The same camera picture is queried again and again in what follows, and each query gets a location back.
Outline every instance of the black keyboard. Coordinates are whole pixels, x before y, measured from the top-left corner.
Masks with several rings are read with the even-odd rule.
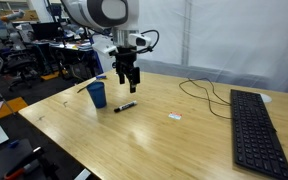
[[[260,94],[231,90],[234,161],[276,179],[288,163]]]

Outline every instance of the office chair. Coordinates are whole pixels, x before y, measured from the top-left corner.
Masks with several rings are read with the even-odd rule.
[[[36,67],[34,58],[27,53],[23,53],[23,51],[3,53],[3,55],[7,57],[0,59],[0,74],[11,74],[19,77],[19,79],[11,82],[8,88],[9,91],[12,92],[12,88],[21,83],[25,83],[29,89],[32,88],[28,81],[36,79],[38,75],[34,70],[34,67]]]

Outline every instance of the desk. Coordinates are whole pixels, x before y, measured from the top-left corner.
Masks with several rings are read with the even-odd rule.
[[[50,44],[50,49],[55,51],[55,55],[54,58],[56,60],[57,66],[58,66],[58,71],[59,71],[59,75],[62,76],[63,79],[65,79],[64,74],[63,74],[63,69],[62,69],[62,64],[60,62],[60,60],[57,57],[57,52],[62,52],[64,55],[62,55],[63,57],[61,58],[61,60],[65,59],[65,53],[76,53],[76,56],[78,57],[79,55],[82,54],[81,60],[80,61],[87,61],[88,62],[88,67],[91,71],[91,75],[92,77],[95,77],[96,73],[95,73],[95,69],[94,69],[94,63],[96,63],[98,69],[99,69],[99,73],[103,73],[103,69],[101,66],[101,62],[98,58],[98,55],[95,51],[93,51],[93,49],[89,48],[89,49],[79,49],[78,46],[80,44],[66,44],[65,46],[61,43],[58,45],[52,45]]]
[[[107,106],[96,110],[88,92],[80,88],[94,80],[37,102],[19,113],[102,179],[265,179],[233,163],[231,120],[214,116],[208,102],[185,94],[185,79],[141,72],[134,94],[118,84],[114,71],[106,73]],[[209,90],[211,85],[198,82]],[[229,101],[230,89],[265,93],[267,109],[288,159],[288,94],[215,83],[215,91]],[[206,97],[193,84],[185,90]],[[138,105],[113,109],[137,100]],[[230,117],[229,106],[212,109]],[[182,114],[181,120],[168,117]]]

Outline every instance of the cable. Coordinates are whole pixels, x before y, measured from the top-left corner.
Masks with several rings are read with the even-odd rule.
[[[197,86],[197,87],[201,87],[201,86],[197,85],[194,81],[199,81],[199,80],[206,80],[206,81],[208,81],[208,82],[212,85],[212,92],[213,92],[213,94],[214,94],[218,99],[220,99],[222,102],[226,103],[227,105],[231,105],[231,103],[223,100],[221,97],[219,97],[219,96],[215,93],[214,84],[213,84],[209,79],[207,79],[207,78],[202,78],[202,79],[199,79],[199,80],[191,80],[190,78],[188,78],[188,80],[191,81],[191,82],[192,82],[195,86]]]
[[[143,48],[141,50],[130,52],[130,53],[116,54],[116,56],[129,56],[129,55],[133,55],[133,54],[143,54],[143,53],[147,53],[147,52],[152,52],[154,47],[156,46],[156,44],[158,43],[158,41],[160,39],[160,33],[157,30],[152,29],[152,30],[142,32],[141,34],[146,34],[149,32],[155,32],[157,34],[157,38],[156,38],[156,41],[153,44],[153,46],[149,46],[147,48]]]
[[[191,82],[191,83],[193,83],[195,86],[204,89],[205,92],[206,92],[206,95],[207,95],[207,99],[206,99],[206,98],[199,97],[199,96],[195,96],[195,95],[193,95],[193,94],[191,94],[191,93],[188,93],[186,90],[184,90],[184,88],[182,87],[182,85],[185,84],[185,83],[187,83],[187,82]],[[184,82],[182,82],[182,83],[179,84],[179,87],[180,87],[186,94],[188,94],[188,95],[190,95],[190,96],[192,96],[192,97],[207,100],[207,101],[208,101],[208,105],[209,105],[208,107],[209,107],[209,109],[210,109],[210,112],[211,112],[212,114],[214,114],[215,116],[218,116],[218,117],[221,117],[221,118],[224,118],[224,119],[232,119],[232,118],[224,117],[224,116],[221,116],[221,115],[215,113],[215,112],[213,111],[213,109],[212,109],[211,102],[216,103],[216,104],[219,104],[219,105],[225,105],[225,106],[230,106],[230,104],[222,104],[222,103],[219,103],[219,102],[216,102],[216,101],[211,100],[211,99],[210,99],[210,96],[209,96],[209,94],[208,94],[207,89],[204,88],[204,87],[202,87],[202,86],[197,85],[196,83],[194,83],[193,80],[189,79],[189,80],[187,80],[187,81],[184,81]]]

